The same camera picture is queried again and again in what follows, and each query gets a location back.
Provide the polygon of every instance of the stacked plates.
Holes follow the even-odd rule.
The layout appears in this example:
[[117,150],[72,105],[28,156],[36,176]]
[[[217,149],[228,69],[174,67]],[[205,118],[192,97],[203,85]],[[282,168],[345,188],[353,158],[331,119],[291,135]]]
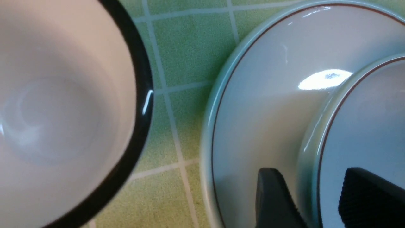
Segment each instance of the stacked plates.
[[345,171],[405,188],[405,20],[348,0],[304,2],[237,47],[210,96],[201,180],[212,227],[256,224],[258,170],[284,176],[313,227],[344,227]]

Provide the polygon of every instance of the brown rim line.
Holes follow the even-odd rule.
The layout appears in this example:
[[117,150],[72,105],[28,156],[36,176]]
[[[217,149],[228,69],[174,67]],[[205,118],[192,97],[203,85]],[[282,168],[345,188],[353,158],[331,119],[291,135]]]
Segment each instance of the brown rim line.
[[[242,56],[239,58],[237,64],[234,66],[234,68],[233,68],[233,70],[232,70],[232,72],[231,72],[231,74],[230,74],[230,76],[229,76],[229,78],[228,78],[228,81],[226,82],[226,84],[225,84],[225,86],[224,86],[224,89],[223,89],[222,94],[221,94],[221,98],[219,99],[219,102],[218,102],[218,109],[217,109],[217,111],[215,112],[213,134],[212,134],[212,139],[211,139],[211,173],[212,173],[212,183],[213,183],[213,188],[214,188],[215,202],[216,202],[216,204],[217,204],[217,208],[218,208],[218,212],[219,212],[219,214],[220,214],[221,222],[222,222],[222,225],[223,225],[224,227],[226,227],[226,226],[225,226],[224,218],[223,218],[222,213],[221,213],[221,208],[219,207],[217,191],[216,191],[216,188],[215,188],[214,165],[213,165],[213,151],[214,151],[215,127],[216,127],[216,124],[217,124],[218,113],[219,113],[219,110],[220,110],[220,108],[221,108],[221,102],[222,102],[222,99],[223,99],[223,97],[224,97],[226,88],[228,87],[228,84],[229,84],[229,82],[230,82],[230,79],[232,78],[233,73],[235,72],[236,68],[239,66],[239,63],[242,61],[243,57],[244,57],[244,56],[246,55],[246,53],[250,50],[250,48],[257,42],[257,40],[259,40],[266,32],[268,32],[270,29],[272,29],[272,28],[273,28],[274,26],[276,26],[278,23],[282,22],[283,20],[285,20],[285,19],[287,19],[287,18],[289,18],[289,17],[291,17],[291,16],[293,16],[293,15],[295,15],[295,14],[297,14],[297,13],[303,12],[303,11],[305,11],[305,10],[313,9],[313,8],[322,7],[322,6],[348,6],[348,7],[355,7],[355,8],[365,9],[365,10],[369,10],[369,11],[372,11],[372,12],[379,13],[379,14],[381,14],[381,15],[384,15],[384,16],[386,16],[386,17],[389,17],[389,18],[395,20],[396,22],[401,23],[402,25],[405,26],[405,23],[404,23],[403,21],[399,20],[398,18],[396,18],[396,17],[394,17],[394,16],[392,16],[392,15],[389,15],[389,14],[387,14],[387,13],[385,13],[385,12],[381,12],[381,11],[379,11],[379,10],[372,9],[372,8],[369,8],[369,7],[366,7],[366,6],[359,6],[359,5],[355,5],[355,4],[349,4],[349,3],[319,4],[319,5],[316,5],[316,6],[310,6],[310,7],[306,7],[306,8],[297,10],[297,11],[295,11],[295,12],[293,12],[293,13],[290,13],[289,15],[287,15],[287,16],[281,18],[280,20],[278,20],[277,22],[275,22],[274,24],[272,24],[271,26],[269,26],[266,30],[264,30],[264,31],[249,45],[249,47],[244,51],[244,53],[242,54]],[[320,217],[321,217],[320,215],[321,215],[321,212],[320,212],[320,207],[319,207],[319,205],[318,205],[318,220],[319,220],[319,225],[320,225],[320,227],[322,228],[323,225],[322,225],[322,220],[320,219]]]
[[346,94],[344,95],[344,97],[342,98],[342,100],[339,102],[339,104],[337,105],[336,109],[333,111],[332,117],[326,127],[326,133],[325,133],[325,138],[324,140],[321,142],[322,143],[322,149],[321,149],[321,153],[320,153],[320,157],[319,157],[319,165],[318,165],[318,174],[317,174],[317,202],[318,202],[318,216],[319,218],[321,217],[321,210],[320,210],[320,195],[319,195],[319,185],[320,185],[320,174],[321,174],[321,166],[322,166],[322,157],[324,155],[324,150],[325,150],[325,145],[326,145],[326,141],[328,139],[328,135],[329,135],[329,131],[330,128],[332,127],[333,121],[336,118],[337,113],[339,112],[339,109],[342,107],[343,103],[346,101],[346,99],[349,97],[350,93],[353,92],[353,90],[356,88],[356,86],[358,86],[365,78],[367,78],[370,74],[374,73],[376,70],[381,69],[382,67],[385,67],[386,65],[389,65],[391,63],[394,62],[398,62],[398,61],[403,61],[405,60],[405,57],[400,57],[400,58],[396,58],[387,62],[384,62],[376,67],[374,67],[373,69],[371,69],[369,72],[367,72],[366,74],[364,74],[363,76],[361,76],[361,78],[359,78],[356,83],[350,87],[350,89],[346,92]]

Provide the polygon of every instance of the black rubber grip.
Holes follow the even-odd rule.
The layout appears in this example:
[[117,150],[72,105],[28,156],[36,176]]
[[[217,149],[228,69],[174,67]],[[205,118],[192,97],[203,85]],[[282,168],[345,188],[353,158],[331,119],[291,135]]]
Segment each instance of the black rubber grip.
[[259,170],[256,228],[307,228],[292,201],[283,175],[277,169]]

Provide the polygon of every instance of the white bowl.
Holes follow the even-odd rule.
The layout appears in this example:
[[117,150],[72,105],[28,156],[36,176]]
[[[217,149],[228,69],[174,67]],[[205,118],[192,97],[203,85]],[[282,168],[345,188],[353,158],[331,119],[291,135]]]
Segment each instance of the white bowl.
[[316,224],[344,227],[338,205],[347,168],[405,188],[404,72],[405,54],[368,65],[330,95],[309,125],[297,181],[300,207]]
[[80,226],[146,141],[143,43],[116,0],[3,0],[0,31],[0,226]]

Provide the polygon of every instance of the saucer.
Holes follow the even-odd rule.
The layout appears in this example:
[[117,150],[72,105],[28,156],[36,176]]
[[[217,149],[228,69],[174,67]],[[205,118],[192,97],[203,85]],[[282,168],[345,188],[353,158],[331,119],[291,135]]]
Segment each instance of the saucer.
[[370,3],[302,2],[253,30],[225,63],[207,105],[201,183],[212,227],[255,226],[258,170],[276,168],[295,202],[305,130],[336,86],[405,52],[405,21]]

